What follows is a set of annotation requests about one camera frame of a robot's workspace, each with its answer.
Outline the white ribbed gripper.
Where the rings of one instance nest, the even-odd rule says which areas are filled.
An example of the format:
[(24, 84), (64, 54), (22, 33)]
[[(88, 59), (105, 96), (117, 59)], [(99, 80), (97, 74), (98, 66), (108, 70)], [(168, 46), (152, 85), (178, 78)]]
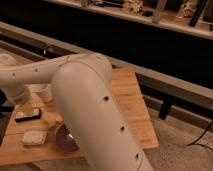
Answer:
[(30, 99), (30, 92), (26, 86), (18, 85), (3, 87), (2, 91), (11, 103), (15, 105), (26, 103), (23, 105), (23, 112), (26, 116), (34, 115), (33, 106), (30, 103), (27, 103)]

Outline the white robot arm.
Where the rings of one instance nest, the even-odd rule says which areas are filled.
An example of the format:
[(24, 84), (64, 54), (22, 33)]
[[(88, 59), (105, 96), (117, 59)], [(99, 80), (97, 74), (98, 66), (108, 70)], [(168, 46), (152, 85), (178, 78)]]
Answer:
[(49, 84), (65, 125), (93, 171), (153, 171), (114, 98), (106, 56), (86, 53), (19, 64), (0, 54), (0, 90), (16, 103), (27, 84)]

